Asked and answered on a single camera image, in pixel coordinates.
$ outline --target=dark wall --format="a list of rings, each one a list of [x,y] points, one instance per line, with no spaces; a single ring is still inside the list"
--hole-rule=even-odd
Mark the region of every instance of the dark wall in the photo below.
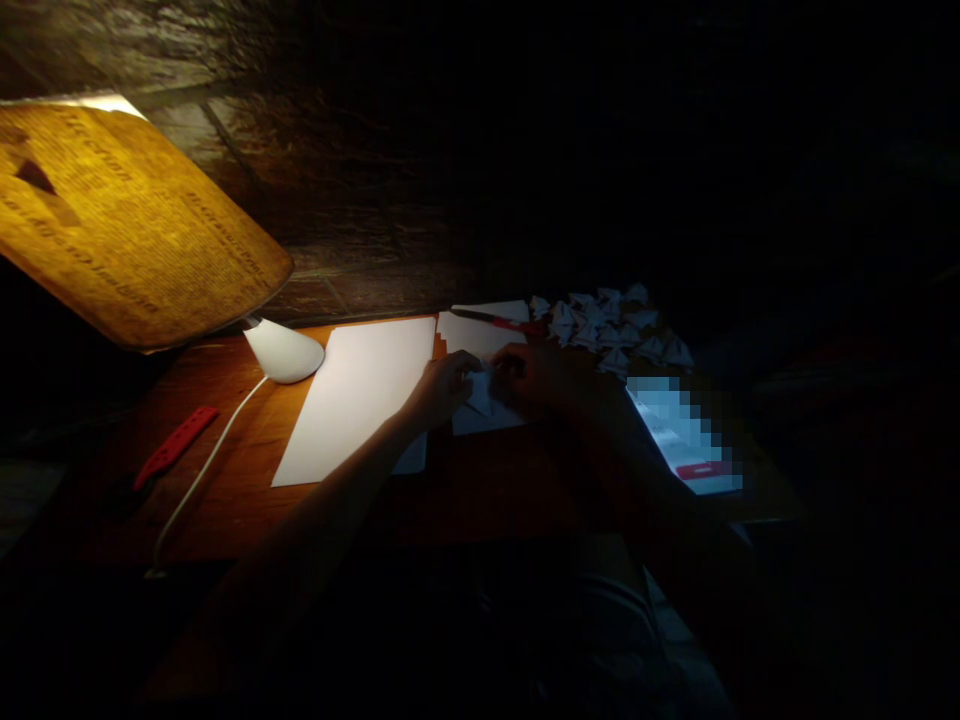
[[[0,27],[0,97],[124,93],[289,249],[263,312],[291,324],[639,278],[696,350],[952,205],[923,3],[7,0]]]

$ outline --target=lamp cord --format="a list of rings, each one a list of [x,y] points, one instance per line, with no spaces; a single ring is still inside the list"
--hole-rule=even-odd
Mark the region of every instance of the lamp cord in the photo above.
[[[233,415],[230,416],[230,422],[227,423],[227,426],[223,429],[223,432],[220,433],[220,439],[217,440],[217,444],[213,446],[213,451],[210,453],[210,457],[207,458],[207,461],[203,464],[203,467],[200,468],[200,472],[197,473],[196,479],[194,479],[193,484],[190,486],[190,489],[187,490],[186,494],[183,496],[183,499],[180,501],[180,504],[177,505],[177,509],[173,511],[173,515],[170,516],[170,519],[167,520],[167,524],[163,526],[163,530],[160,531],[160,537],[157,538],[156,545],[153,546],[153,567],[151,567],[147,574],[145,575],[148,579],[162,578],[166,577],[166,573],[160,569],[160,550],[163,547],[163,541],[167,537],[167,533],[170,531],[170,528],[173,527],[173,524],[177,520],[177,516],[180,514],[180,511],[183,510],[184,506],[187,504],[187,501],[190,499],[190,496],[193,495],[193,491],[197,489],[197,486],[200,484],[200,481],[203,479],[204,474],[207,472],[207,468],[210,467],[210,463],[213,462],[213,458],[216,457],[217,451],[220,449],[220,446],[223,444],[224,438],[227,437],[227,433],[230,432],[230,427],[233,425],[233,421],[237,419],[237,415],[240,414],[240,411],[243,410],[243,406],[247,404],[247,400],[253,397],[253,394],[260,389],[260,386],[267,381],[267,376],[264,375],[263,379],[260,380],[254,386],[253,390],[243,399],[243,402],[233,411]]]

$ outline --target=white lamp base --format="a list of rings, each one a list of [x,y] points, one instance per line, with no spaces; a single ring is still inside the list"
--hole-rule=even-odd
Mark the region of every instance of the white lamp base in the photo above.
[[[323,362],[323,345],[295,330],[262,318],[248,317],[243,331],[264,374],[289,384],[310,377]]]

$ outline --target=desk surface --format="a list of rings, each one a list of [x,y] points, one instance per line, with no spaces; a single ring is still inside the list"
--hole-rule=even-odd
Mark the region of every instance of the desk surface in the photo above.
[[[326,345],[336,326],[303,330]],[[564,351],[589,382],[615,382],[592,371],[591,356]],[[436,336],[435,357],[446,353]],[[243,337],[203,340],[189,347],[113,439],[64,486],[27,534],[18,561],[146,564],[163,524],[193,482],[224,426],[262,371]],[[236,558],[253,548],[313,485],[271,488],[312,379],[267,382],[237,417],[201,487],[165,544],[168,563]],[[221,410],[217,420],[157,483],[143,507],[122,523],[97,519],[105,489],[135,471],[197,407]],[[559,536],[615,529],[583,448],[562,424],[453,437],[431,433],[426,470],[391,478],[378,497],[361,542],[437,545]],[[802,508],[786,480],[747,438],[754,465],[749,493],[702,498],[731,521],[793,518]]]

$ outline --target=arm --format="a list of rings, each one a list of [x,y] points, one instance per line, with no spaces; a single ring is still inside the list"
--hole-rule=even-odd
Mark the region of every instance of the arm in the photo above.
[[[429,364],[403,408],[319,483],[207,599],[145,690],[171,700],[255,680],[320,596],[400,455],[470,397],[466,352]]]
[[[758,577],[751,549],[669,471],[625,393],[585,392],[549,347],[508,345],[494,364],[521,401],[560,413],[613,460],[605,480],[611,494],[627,499],[619,510],[628,544],[640,549],[744,716],[801,714],[835,702]]]

